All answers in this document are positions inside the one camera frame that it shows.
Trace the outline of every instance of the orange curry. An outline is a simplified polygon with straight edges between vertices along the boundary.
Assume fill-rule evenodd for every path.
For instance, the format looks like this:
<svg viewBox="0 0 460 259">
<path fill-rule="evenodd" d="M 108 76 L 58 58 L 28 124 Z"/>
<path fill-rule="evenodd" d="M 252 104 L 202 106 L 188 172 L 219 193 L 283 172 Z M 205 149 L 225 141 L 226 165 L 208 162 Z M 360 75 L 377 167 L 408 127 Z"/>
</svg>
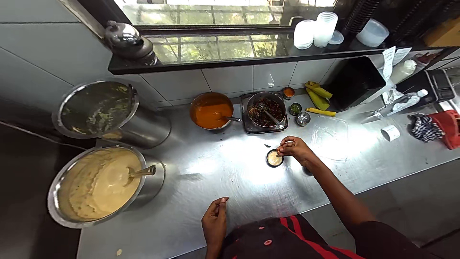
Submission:
<svg viewBox="0 0 460 259">
<path fill-rule="evenodd" d="M 227 104 L 199 106 L 196 108 L 196 124 L 206 129 L 222 127 L 229 120 L 223 116 L 231 117 L 233 111 Z"/>
</svg>

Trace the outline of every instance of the hand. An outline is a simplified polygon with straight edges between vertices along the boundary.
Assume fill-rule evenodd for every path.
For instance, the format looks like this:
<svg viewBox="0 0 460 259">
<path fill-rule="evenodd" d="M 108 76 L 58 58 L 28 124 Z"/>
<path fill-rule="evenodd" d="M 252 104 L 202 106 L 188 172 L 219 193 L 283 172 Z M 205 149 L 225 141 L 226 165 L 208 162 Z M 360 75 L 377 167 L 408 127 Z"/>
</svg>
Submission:
<svg viewBox="0 0 460 259">
<path fill-rule="evenodd" d="M 217 258 L 227 232 L 228 197 L 219 198 L 211 203 L 201 219 L 204 239 L 206 240 L 206 259 Z"/>
<path fill-rule="evenodd" d="M 309 170 L 315 165 L 323 164 L 307 144 L 298 137 L 285 137 L 276 151 L 281 156 L 293 156 L 303 167 Z"/>
</svg>

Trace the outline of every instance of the black and white cloth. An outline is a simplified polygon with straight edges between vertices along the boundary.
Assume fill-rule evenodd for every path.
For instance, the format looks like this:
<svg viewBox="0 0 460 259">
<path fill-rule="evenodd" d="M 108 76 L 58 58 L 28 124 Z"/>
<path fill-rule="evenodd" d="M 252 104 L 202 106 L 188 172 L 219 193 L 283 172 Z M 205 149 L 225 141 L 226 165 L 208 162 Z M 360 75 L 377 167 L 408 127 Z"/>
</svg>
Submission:
<svg viewBox="0 0 460 259">
<path fill-rule="evenodd" d="M 410 117 L 415 119 L 412 134 L 416 139 L 423 142 L 430 142 L 435 139 L 440 139 L 445 135 L 445 132 L 433 122 L 431 117 L 423 113 L 412 114 Z"/>
</svg>

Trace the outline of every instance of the large steel pot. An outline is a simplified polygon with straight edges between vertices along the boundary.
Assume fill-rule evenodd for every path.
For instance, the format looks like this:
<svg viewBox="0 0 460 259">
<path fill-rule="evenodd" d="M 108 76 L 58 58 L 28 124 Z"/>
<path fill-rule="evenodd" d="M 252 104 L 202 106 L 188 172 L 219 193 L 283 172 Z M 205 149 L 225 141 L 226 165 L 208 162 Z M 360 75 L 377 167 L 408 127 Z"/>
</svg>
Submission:
<svg viewBox="0 0 460 259">
<path fill-rule="evenodd" d="M 159 145 L 171 131 L 169 119 L 139 105 L 132 85 L 115 81 L 76 86 L 53 112 L 52 121 L 68 137 L 100 137 L 144 149 Z"/>
<path fill-rule="evenodd" d="M 96 151 L 105 150 L 108 148 L 122 148 L 128 149 L 132 151 L 141 162 L 142 168 L 146 168 L 147 166 L 155 165 L 155 174 L 142 176 L 138 188 L 131 196 L 131 198 L 117 211 L 111 213 L 110 215 L 95 219 L 95 220 L 84 220 L 78 219 L 76 216 L 70 216 L 73 214 L 69 205 L 61 204 L 58 199 L 59 191 L 63 188 L 63 181 L 68 175 L 69 170 L 75 166 L 80 159 L 85 156 L 88 156 Z M 155 197 L 158 192 L 160 191 L 165 176 L 165 166 L 160 161 L 152 159 L 148 157 L 147 161 L 145 157 L 135 148 L 126 148 L 126 147 L 95 147 L 92 149 L 88 149 L 83 153 L 74 157 L 70 162 L 68 162 L 56 175 L 54 178 L 51 187 L 48 191 L 47 197 L 47 206 L 48 211 L 51 214 L 51 217 L 61 224 L 64 227 L 69 227 L 73 229 L 81 229 L 85 227 L 91 227 L 97 225 L 99 223 L 105 222 L 116 215 L 120 214 L 122 211 L 126 210 L 129 206 L 130 207 L 139 207 L 150 201 L 153 197 Z"/>
<path fill-rule="evenodd" d="M 251 108 L 251 107 L 254 105 L 254 103 L 256 103 L 258 100 L 260 100 L 260 99 L 262 99 L 262 98 L 267 98 L 267 99 L 273 100 L 273 101 L 275 101 L 277 104 L 279 104 L 279 105 L 280 105 L 280 108 L 281 108 L 282 117 L 283 117 L 283 119 L 284 119 L 284 117 L 286 116 L 286 106 L 284 105 L 283 100 L 282 100 L 278 95 L 276 95 L 276 94 L 274 94 L 274 93 L 270 93 L 270 92 L 260 92 L 260 93 L 256 93 L 255 95 L 253 95 L 253 96 L 249 99 L 249 101 L 247 102 L 246 110 L 248 111 L 249 108 Z M 276 126 L 276 124 L 273 125 L 273 126 L 262 126 L 262 125 L 256 123 L 255 121 L 253 121 L 253 119 L 251 118 L 251 116 L 248 116 L 248 117 L 249 117 L 249 119 L 251 119 L 251 121 L 252 121 L 254 124 L 256 124 L 256 125 L 258 125 L 258 126 L 260 126 L 260 127 L 272 128 L 272 127 L 275 127 L 275 126 Z"/>
<path fill-rule="evenodd" d="M 217 127 L 213 129 L 201 127 L 200 125 L 196 123 L 196 110 L 198 107 L 207 106 L 207 105 L 217 105 L 217 104 L 227 104 L 233 113 L 233 104 L 231 103 L 230 99 L 226 95 L 215 93 L 215 92 L 209 92 L 209 93 L 204 93 L 204 94 L 199 95 L 192 101 L 190 105 L 190 118 L 197 126 L 205 130 L 220 130 L 220 129 L 225 128 L 227 125 L 230 124 L 230 120 L 228 119 L 223 119 L 223 120 L 226 120 L 227 122 L 221 127 Z"/>
</svg>

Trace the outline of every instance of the black shirt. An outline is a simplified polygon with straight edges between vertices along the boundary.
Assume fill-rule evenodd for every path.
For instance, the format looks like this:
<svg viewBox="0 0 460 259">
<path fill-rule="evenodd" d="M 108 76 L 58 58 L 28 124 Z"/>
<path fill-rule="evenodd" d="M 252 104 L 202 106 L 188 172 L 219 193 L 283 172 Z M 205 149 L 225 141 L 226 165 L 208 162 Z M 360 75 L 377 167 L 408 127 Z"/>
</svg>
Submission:
<svg viewBox="0 0 460 259">
<path fill-rule="evenodd" d="M 233 230 L 223 243 L 221 258 L 308 259 L 433 259 L 394 228 L 376 221 L 353 231 L 356 254 L 330 247 L 300 215 L 268 218 Z"/>
</svg>

